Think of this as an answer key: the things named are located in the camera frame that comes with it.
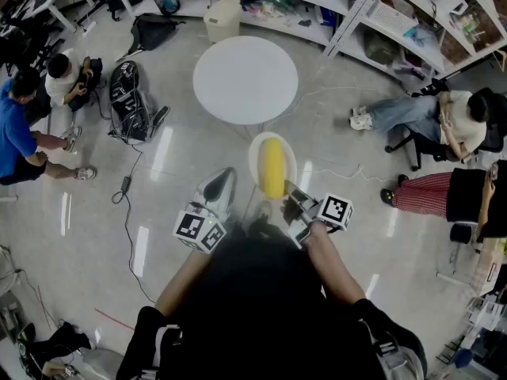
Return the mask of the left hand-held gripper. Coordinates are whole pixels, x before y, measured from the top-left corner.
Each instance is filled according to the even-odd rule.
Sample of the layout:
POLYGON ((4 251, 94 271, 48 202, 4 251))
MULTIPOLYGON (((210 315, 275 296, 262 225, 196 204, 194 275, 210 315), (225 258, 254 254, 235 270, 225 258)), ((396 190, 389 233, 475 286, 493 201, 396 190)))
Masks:
POLYGON ((237 172, 233 167, 219 169, 203 179, 196 189, 196 201, 179 211, 173 236, 188 248, 205 254, 215 251, 227 236, 224 224, 230 217, 237 172))

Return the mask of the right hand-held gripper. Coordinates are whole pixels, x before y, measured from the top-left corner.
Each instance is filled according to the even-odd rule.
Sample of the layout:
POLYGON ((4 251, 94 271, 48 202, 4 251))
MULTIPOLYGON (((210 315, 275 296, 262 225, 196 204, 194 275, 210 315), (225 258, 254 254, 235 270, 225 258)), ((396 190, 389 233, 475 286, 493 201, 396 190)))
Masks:
POLYGON ((298 248, 310 235, 315 222, 322 222, 328 234, 348 229, 353 215, 352 202, 333 194, 317 201, 289 180, 284 182, 284 190, 288 199, 283 216, 288 224, 288 236, 298 248))

